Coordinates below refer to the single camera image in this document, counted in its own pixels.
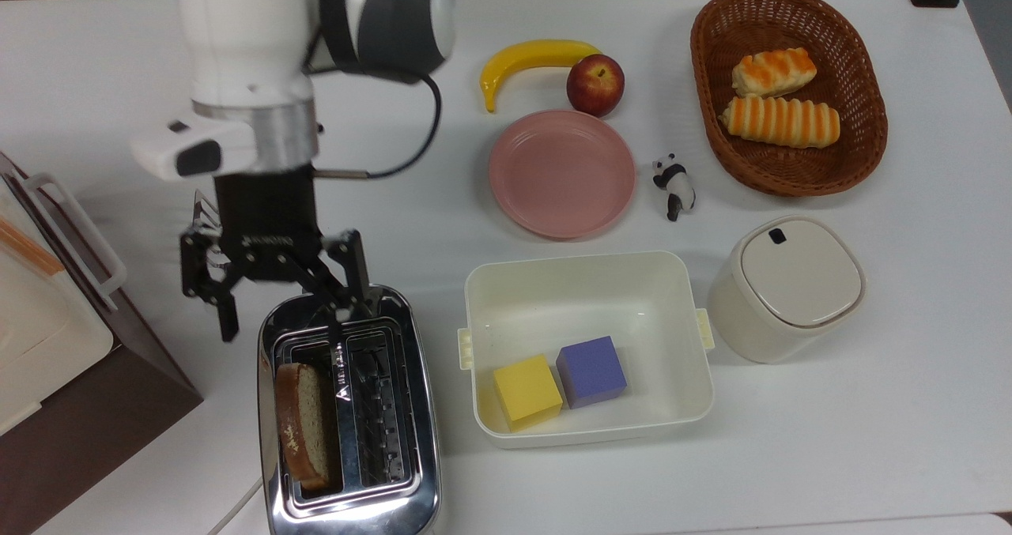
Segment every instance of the white cable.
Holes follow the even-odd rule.
[[[239,510],[243,509],[243,507],[245,507],[246,504],[253,499],[253,496],[259,492],[261,487],[263,487],[263,477],[258,476],[249,492],[247,492],[246,495],[243,496],[238,503],[236,503],[235,507],[232,507],[232,510],[230,510],[229,513],[225,514],[225,517],[222,518],[222,521],[218,522],[218,525],[210,528],[207,535],[218,535],[221,533],[222,530],[225,529],[225,525],[228,525],[230,521],[239,515]]]

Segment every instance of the brown basket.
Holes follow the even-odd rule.
[[[825,149],[790,149],[731,136],[718,120],[734,98],[731,70],[759,52],[805,47],[819,70],[787,98],[828,103],[840,139]],[[784,197],[848,190],[874,171],[886,151],[886,105],[864,42],[821,0],[712,0],[692,26],[692,67],[713,153],[739,182]]]

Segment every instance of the bread roll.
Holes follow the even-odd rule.
[[[781,147],[824,149],[840,139],[840,115],[827,103],[798,99],[731,99],[720,116],[734,136]]]
[[[763,52],[745,56],[731,70],[731,86],[738,96],[783,96],[816,77],[816,66],[805,49]]]
[[[274,379],[274,409],[277,433],[288,473],[303,489],[317,491],[331,486],[327,444],[323,382],[318,370],[307,363],[285,363],[277,368]]]

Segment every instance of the brown box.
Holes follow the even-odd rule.
[[[0,534],[22,535],[70,505],[125,462],[201,398],[122,290],[98,298],[54,229],[76,248],[85,268],[104,267],[53,197],[39,200],[51,228],[21,182],[26,176],[0,154],[0,178],[28,211],[95,311],[112,333],[112,350],[41,402],[41,409],[0,436]]]

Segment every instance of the toy panda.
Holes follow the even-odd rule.
[[[675,154],[654,163],[654,183],[668,192],[668,220],[677,221],[682,208],[695,206],[695,190],[689,183],[684,165],[675,164]]]

